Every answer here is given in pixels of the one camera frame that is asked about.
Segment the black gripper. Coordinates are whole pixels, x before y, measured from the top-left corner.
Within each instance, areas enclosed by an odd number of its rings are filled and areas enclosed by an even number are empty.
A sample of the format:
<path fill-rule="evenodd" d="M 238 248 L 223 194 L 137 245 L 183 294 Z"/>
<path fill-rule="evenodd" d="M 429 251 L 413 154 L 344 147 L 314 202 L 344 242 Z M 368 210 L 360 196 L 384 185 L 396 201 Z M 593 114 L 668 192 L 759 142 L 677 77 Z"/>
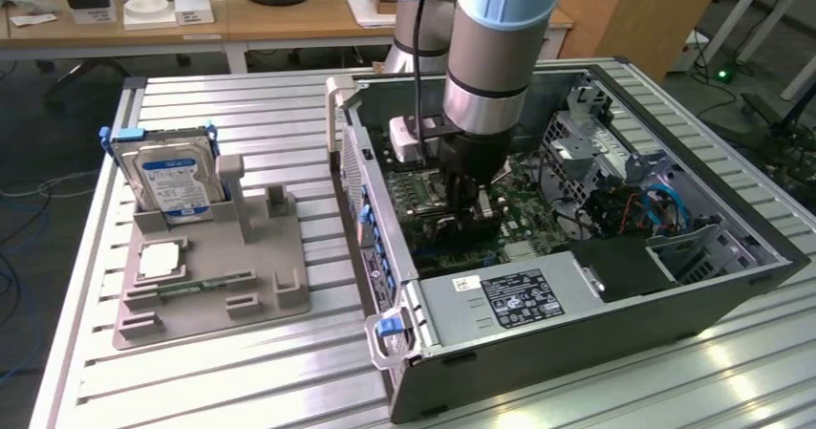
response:
<path fill-rule="evenodd" d="M 448 196 L 474 196 L 504 166 L 513 140 L 513 131 L 492 135 L 468 132 L 446 135 L 440 140 L 438 161 Z"/>

